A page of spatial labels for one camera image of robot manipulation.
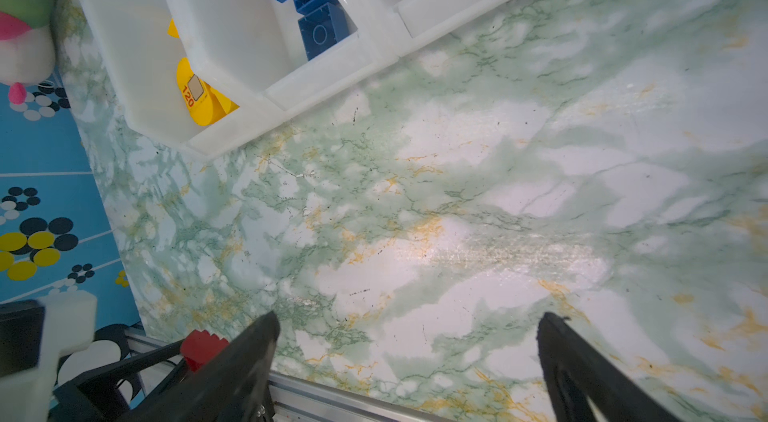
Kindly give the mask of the yellow rounded plate brick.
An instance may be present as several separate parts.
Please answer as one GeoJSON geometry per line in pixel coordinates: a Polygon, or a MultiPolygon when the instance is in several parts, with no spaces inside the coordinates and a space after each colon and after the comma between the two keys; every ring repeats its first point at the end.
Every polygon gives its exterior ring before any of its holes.
{"type": "Polygon", "coordinates": [[[194,74],[187,58],[181,58],[176,68],[176,84],[189,115],[199,126],[210,126],[239,108],[194,74]]]}

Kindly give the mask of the yellow curved brick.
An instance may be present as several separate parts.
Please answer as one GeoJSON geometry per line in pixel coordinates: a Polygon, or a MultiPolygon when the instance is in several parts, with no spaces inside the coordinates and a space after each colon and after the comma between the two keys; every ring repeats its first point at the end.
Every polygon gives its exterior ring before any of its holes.
{"type": "Polygon", "coordinates": [[[172,38],[177,38],[179,40],[180,35],[178,34],[178,30],[176,28],[174,20],[170,20],[169,26],[168,26],[168,34],[172,38]]]}

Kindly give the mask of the small dark blue brick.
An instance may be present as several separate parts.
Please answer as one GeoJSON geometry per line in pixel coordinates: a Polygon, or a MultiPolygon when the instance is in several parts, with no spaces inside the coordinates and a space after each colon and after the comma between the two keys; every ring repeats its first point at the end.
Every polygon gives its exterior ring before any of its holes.
{"type": "Polygon", "coordinates": [[[349,36],[345,12],[338,4],[322,4],[298,20],[308,60],[313,60],[349,36]]]}

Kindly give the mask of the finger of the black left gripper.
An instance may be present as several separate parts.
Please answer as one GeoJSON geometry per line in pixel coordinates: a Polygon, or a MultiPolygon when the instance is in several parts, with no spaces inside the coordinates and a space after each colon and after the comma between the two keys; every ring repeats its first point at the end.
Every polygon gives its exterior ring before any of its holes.
{"type": "Polygon", "coordinates": [[[81,373],[53,391],[51,421],[117,421],[130,412],[118,383],[180,354],[182,340],[81,373]]]}

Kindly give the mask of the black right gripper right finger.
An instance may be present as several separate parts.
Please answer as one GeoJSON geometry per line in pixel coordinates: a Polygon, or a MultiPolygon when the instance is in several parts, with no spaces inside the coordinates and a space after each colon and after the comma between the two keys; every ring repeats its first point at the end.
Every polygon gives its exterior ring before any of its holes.
{"type": "Polygon", "coordinates": [[[631,379],[573,330],[546,312],[537,329],[538,353],[558,421],[676,421],[631,379]]]}

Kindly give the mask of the plush fish toy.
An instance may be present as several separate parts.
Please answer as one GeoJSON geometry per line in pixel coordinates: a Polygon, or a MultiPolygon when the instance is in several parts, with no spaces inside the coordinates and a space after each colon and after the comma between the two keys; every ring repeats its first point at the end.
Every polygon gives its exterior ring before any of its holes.
{"type": "Polygon", "coordinates": [[[55,0],[1,0],[1,83],[14,106],[24,104],[27,86],[54,72],[54,6],[55,0]]]}

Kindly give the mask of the red brick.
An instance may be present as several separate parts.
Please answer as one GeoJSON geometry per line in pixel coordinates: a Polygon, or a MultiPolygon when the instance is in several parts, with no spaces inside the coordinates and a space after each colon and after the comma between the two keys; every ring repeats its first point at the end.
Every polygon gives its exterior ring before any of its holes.
{"type": "Polygon", "coordinates": [[[189,370],[197,372],[229,345],[226,338],[207,330],[194,330],[182,342],[180,354],[189,370]]]}

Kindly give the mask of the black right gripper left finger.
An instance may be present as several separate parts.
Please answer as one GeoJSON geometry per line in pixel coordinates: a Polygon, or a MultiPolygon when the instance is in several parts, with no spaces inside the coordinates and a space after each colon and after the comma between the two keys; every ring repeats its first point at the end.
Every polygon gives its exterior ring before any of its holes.
{"type": "Polygon", "coordinates": [[[268,378],[280,335],[270,311],[248,326],[210,362],[121,421],[272,421],[268,378]]]}

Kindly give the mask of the left white plastic bin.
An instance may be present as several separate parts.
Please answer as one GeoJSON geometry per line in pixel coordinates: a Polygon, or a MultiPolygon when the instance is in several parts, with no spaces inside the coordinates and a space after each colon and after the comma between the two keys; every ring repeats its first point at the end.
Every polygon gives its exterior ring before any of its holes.
{"type": "Polygon", "coordinates": [[[176,84],[187,58],[166,0],[80,0],[100,48],[128,126],[155,142],[200,160],[210,160],[276,128],[286,118],[239,106],[210,126],[188,113],[176,84]]]}

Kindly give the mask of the middle white plastic bin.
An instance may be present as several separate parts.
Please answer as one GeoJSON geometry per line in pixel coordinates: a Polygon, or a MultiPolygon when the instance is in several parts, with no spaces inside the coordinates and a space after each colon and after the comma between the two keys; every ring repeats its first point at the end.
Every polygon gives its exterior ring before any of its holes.
{"type": "Polygon", "coordinates": [[[397,62],[351,0],[351,34],[313,60],[293,2],[166,0],[194,72],[240,106],[292,118],[397,62]]]}

